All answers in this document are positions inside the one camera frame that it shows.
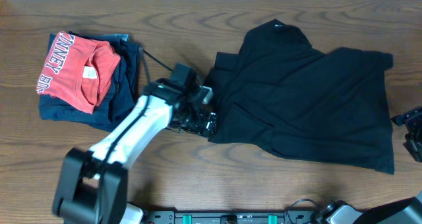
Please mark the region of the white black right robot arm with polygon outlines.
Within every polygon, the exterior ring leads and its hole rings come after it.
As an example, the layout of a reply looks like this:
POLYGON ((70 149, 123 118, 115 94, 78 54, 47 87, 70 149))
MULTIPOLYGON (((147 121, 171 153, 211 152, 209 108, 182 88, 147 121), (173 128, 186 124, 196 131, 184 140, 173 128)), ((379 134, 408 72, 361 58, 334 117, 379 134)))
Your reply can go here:
MULTIPOLYGON (((396 115, 391 121, 397 126, 405 126, 407 134, 403 146, 411 157, 421 163, 421 108, 396 115)), ((421 224, 421 194, 406 198, 366 211, 359 211, 344 201, 334 202, 315 213, 312 223, 391 223, 391 224, 421 224)))

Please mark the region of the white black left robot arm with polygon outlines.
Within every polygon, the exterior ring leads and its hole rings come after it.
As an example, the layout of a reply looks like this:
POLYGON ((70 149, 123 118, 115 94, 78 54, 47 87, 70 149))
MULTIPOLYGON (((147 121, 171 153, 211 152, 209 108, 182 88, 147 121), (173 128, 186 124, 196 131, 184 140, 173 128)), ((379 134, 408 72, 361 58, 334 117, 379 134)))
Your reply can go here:
POLYGON ((73 148, 66 154, 52 212, 65 223, 140 223, 144 212, 127 201, 129 169, 167 127, 210 136, 216 114, 203 107, 212 97, 211 88, 196 82, 149 83, 108 136, 87 151, 73 148))

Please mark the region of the black t-shirt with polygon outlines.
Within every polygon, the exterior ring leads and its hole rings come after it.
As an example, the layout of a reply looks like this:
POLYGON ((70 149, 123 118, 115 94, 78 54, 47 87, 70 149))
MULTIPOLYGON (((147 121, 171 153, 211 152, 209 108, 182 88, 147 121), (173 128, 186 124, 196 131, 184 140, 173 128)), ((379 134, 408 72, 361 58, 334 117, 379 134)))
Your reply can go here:
POLYGON ((393 64, 380 51, 323 53, 298 27, 271 20, 249 30, 237 53, 217 53, 205 81, 217 114, 210 141, 391 175, 384 76, 393 64))

